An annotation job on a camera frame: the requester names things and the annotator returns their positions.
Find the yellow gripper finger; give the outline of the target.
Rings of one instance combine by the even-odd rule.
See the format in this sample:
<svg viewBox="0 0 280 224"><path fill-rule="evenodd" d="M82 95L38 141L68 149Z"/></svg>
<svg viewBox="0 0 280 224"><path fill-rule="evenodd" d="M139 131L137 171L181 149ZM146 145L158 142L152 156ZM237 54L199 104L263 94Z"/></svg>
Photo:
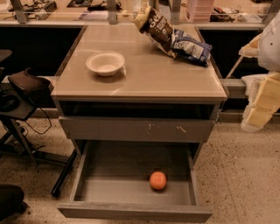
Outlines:
<svg viewBox="0 0 280 224"><path fill-rule="evenodd" d="M261 35L255 36L249 43L243 46L239 50L239 55L246 58L257 58L258 57L258 46Z"/></svg>
<svg viewBox="0 0 280 224"><path fill-rule="evenodd" d="M247 132L261 130L279 109L280 73L268 73L262 80L253 81L241 128Z"/></svg>

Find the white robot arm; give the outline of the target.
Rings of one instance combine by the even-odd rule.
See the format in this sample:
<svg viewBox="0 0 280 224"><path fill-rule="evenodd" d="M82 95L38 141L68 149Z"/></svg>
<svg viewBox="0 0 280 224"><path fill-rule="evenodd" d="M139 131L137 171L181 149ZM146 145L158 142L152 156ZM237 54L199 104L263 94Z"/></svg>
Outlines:
<svg viewBox="0 0 280 224"><path fill-rule="evenodd" d="M255 132L262 129L280 109L280 11L261 34L241 48L239 54L257 58L258 65L269 71L241 78L248 97L241 128Z"/></svg>

